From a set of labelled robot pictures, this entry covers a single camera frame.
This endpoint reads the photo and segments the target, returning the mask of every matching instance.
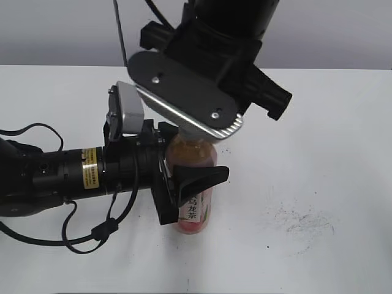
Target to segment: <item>plastic bottle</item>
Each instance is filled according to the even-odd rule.
[[[170,173],[174,165],[184,167],[214,167],[217,164],[217,152],[214,145],[204,140],[189,138],[181,132],[169,144],[166,161]],[[175,228],[181,233],[195,234],[202,231],[209,221],[213,188],[205,190],[190,199],[179,210]]]

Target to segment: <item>cable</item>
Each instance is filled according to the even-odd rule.
[[[138,166],[138,161],[137,161],[137,156],[136,156],[136,150],[134,150],[133,155],[134,155],[134,163],[135,163],[134,187],[132,188],[132,193],[130,195],[130,199],[129,199],[127,206],[125,207],[122,214],[117,218],[118,224],[120,222],[122,222],[127,217],[127,215],[130,213],[130,210],[132,209],[132,207],[135,203],[137,192],[139,190],[139,166]]]
[[[99,242],[99,244],[97,245],[97,247],[95,247],[95,248],[93,248],[93,249],[91,249],[91,250],[89,250],[89,251],[80,251],[80,250],[78,250],[78,249],[76,249],[76,248],[74,248],[74,247],[72,246],[72,244],[70,243],[70,241],[69,241],[68,238],[67,238],[67,226],[68,226],[69,221],[71,220],[71,217],[74,216],[74,214],[76,213],[76,209],[78,208],[78,205],[77,205],[76,202],[73,201],[73,200],[68,201],[67,204],[73,204],[74,208],[73,208],[73,210],[71,211],[71,213],[67,216],[67,218],[65,219],[65,221],[64,221],[64,223],[63,223],[63,225],[62,225],[62,229],[61,229],[61,238],[62,238],[62,241],[64,242],[64,245],[65,245],[69,250],[71,250],[73,253],[76,253],[76,254],[89,254],[89,253],[94,252],[94,251],[97,250],[98,248],[100,248],[102,245],[104,245],[104,244],[106,243],[106,241],[108,240],[108,237],[105,238],[105,239],[103,239],[103,240],[100,240],[100,242]]]
[[[145,0],[148,7],[151,9],[151,11],[155,14],[155,16],[158,18],[158,20],[167,28],[169,29],[174,29],[173,26],[167,21],[167,19],[161,14],[159,9],[156,7],[156,5],[153,3],[152,0]]]
[[[30,245],[51,246],[51,247],[64,246],[63,241],[49,241],[49,240],[34,239],[34,238],[27,237],[27,236],[23,236],[13,230],[11,230],[3,222],[0,222],[0,232],[3,232],[4,234],[6,234],[8,237],[11,237],[12,239],[15,239],[19,242],[27,243]],[[82,237],[79,239],[69,240],[69,243],[76,245],[76,244],[88,242],[92,239],[93,239],[93,237],[91,235],[89,235],[89,236],[85,236],[85,237]]]
[[[119,40],[120,40],[121,53],[122,53],[122,61],[124,62],[124,66],[125,66],[125,67],[128,67],[127,53],[126,53],[126,51],[125,51],[125,44],[124,44],[124,37],[123,37],[123,29],[122,29],[122,27],[121,27],[120,13],[119,13],[119,11],[118,11],[118,3],[117,3],[117,0],[113,0],[113,6],[115,7],[117,31],[118,31],[118,37],[119,37]]]
[[[27,132],[32,127],[46,127],[47,129],[50,129],[53,133],[55,133],[57,135],[57,137],[59,137],[61,143],[60,143],[60,147],[59,147],[58,151],[62,151],[62,149],[64,147],[64,140],[62,139],[60,134],[57,133],[57,131],[54,128],[52,128],[51,126],[48,126],[47,124],[42,124],[40,122],[37,122],[35,124],[30,124],[27,127],[24,127],[23,129],[20,129],[20,130],[0,130],[0,135],[9,136],[9,137],[19,136],[19,135]]]

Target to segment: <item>table surface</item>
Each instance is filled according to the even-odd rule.
[[[215,188],[203,232],[161,227],[143,190],[119,231],[90,255],[1,234],[1,292],[392,293],[392,72],[266,73],[293,100],[278,122],[252,106],[243,129],[216,146],[230,178]],[[124,68],[0,66],[0,126],[42,122],[66,149],[102,146],[107,89],[118,80],[129,81]],[[147,108],[146,118],[162,120]],[[44,151],[59,143],[40,128],[18,140]],[[114,215],[128,198],[118,197]],[[69,235],[101,223],[110,200],[80,200]],[[71,209],[2,221],[60,239]]]

